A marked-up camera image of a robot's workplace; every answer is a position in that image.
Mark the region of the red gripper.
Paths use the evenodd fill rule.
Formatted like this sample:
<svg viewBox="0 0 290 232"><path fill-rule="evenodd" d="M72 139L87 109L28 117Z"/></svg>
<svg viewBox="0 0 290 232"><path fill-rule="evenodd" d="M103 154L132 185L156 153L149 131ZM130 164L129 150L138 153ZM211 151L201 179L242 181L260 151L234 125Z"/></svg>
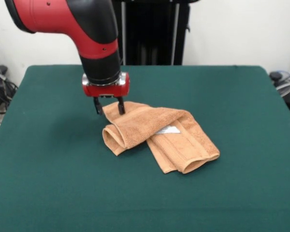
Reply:
<svg viewBox="0 0 290 232"><path fill-rule="evenodd" d="M123 97L130 90L130 77L127 72L121 72L119 78L109 85L94 85L89 82L86 74L82 76L82 87L86 96L93 97L95 109L98 115L103 115L103 108L98 97L115 97L118 100L118 111L120 115L125 114Z"/></svg>

